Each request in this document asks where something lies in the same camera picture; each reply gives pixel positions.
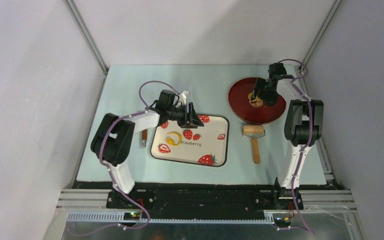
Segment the yellow dough piece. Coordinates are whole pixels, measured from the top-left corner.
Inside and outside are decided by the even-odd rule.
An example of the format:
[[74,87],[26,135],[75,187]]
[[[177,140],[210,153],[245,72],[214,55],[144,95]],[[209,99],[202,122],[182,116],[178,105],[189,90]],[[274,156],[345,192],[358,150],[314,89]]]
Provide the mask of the yellow dough piece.
[[254,94],[252,92],[250,92],[247,97],[248,97],[248,100],[250,102],[255,101],[255,99],[256,99],[256,97],[254,96]]

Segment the yellow dough trim scrap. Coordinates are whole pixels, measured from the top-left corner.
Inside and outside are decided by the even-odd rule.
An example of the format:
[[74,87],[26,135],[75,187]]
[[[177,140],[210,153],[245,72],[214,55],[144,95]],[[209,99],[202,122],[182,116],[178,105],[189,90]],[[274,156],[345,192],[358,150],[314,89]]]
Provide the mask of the yellow dough trim scrap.
[[178,146],[182,143],[182,135],[176,131],[170,131],[166,134],[165,141],[170,146]]

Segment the metal scraper wooden handle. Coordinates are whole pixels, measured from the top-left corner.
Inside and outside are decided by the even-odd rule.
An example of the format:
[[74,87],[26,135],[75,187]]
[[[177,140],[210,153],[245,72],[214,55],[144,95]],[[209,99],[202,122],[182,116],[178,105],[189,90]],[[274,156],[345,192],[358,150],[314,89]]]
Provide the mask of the metal scraper wooden handle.
[[146,148],[148,139],[148,130],[144,129],[141,131],[141,147]]

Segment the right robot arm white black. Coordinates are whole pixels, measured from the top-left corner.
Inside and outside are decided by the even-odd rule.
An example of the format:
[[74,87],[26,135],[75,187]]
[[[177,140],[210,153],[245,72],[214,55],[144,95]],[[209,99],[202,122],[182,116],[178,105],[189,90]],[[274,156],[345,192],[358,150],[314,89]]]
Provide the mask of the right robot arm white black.
[[287,165],[276,178],[280,189],[295,191],[300,185],[300,174],[308,152],[322,136],[324,103],[312,99],[297,85],[308,73],[307,67],[292,58],[282,59],[268,67],[268,78],[257,77],[249,102],[261,101],[266,107],[273,107],[279,97],[278,84],[290,80],[289,87],[295,99],[289,102],[284,124],[284,137],[288,141]]

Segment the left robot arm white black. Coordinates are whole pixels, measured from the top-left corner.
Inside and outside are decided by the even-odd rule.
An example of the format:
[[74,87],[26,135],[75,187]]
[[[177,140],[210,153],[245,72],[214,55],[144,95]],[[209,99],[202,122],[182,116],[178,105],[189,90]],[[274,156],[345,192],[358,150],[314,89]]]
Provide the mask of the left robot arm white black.
[[107,168],[113,187],[120,192],[118,201],[125,208],[133,208],[138,202],[138,194],[132,191],[135,181],[127,163],[134,134],[167,121],[174,121],[182,129],[204,126],[193,103],[187,101],[189,94],[187,90],[181,93],[162,90],[159,98],[142,111],[125,116],[104,115],[90,148]]

